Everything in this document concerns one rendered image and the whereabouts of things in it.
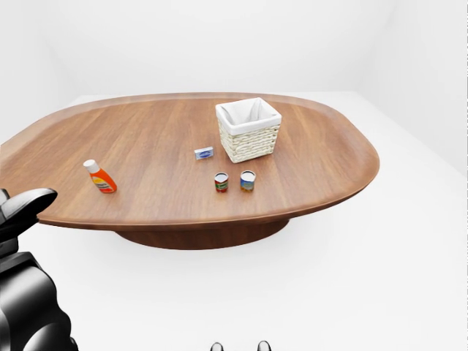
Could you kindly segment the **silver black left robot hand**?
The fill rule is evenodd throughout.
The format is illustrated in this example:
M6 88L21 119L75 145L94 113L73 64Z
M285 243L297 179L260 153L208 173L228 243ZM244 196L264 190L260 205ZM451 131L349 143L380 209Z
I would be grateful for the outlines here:
M17 238L38 223L37 214L44 211L57 198L51 188L37 188L10 197L0 189L0 243Z

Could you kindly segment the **white woven basket with liner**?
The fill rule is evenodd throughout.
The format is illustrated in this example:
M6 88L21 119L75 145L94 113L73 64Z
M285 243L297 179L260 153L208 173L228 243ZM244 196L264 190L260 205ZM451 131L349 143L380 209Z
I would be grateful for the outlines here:
M272 154L282 115L264 99L255 97L215 107L221 144L231 162Z

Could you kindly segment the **orange bottle with white cap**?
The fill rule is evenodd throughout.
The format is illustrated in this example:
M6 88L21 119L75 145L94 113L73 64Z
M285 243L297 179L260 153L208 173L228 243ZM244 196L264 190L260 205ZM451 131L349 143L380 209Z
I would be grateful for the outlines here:
M105 194L114 193L117 191L117 185L112 177L105 172L94 159L88 159L83 163L84 168L88 171L94 185Z

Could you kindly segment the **round wooden table base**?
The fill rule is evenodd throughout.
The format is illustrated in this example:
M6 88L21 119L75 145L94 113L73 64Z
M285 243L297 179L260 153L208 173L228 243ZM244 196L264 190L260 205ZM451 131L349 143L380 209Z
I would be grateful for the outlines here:
M120 231L119 236L145 246L177 250L221 249L267 238L282 230L289 220L243 224L214 229L170 231Z

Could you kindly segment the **blue yellow labelled tin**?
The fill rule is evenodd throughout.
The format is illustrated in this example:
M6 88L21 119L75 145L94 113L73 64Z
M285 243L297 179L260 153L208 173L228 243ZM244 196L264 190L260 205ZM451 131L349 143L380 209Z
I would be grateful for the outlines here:
M245 170L241 173L241 190L245 192L252 192L254 190L254 183L256 174L251 170Z

